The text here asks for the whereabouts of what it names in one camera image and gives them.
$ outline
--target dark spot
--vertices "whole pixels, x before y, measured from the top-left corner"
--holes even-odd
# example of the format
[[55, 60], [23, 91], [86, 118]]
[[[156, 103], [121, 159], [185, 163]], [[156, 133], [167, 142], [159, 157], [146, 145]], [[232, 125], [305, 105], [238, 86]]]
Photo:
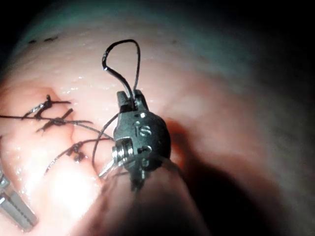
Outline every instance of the dark spot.
[[52, 42], [52, 41], [56, 40], [57, 38], [58, 38], [58, 36], [46, 38], [46, 39], [44, 39], [44, 42]]

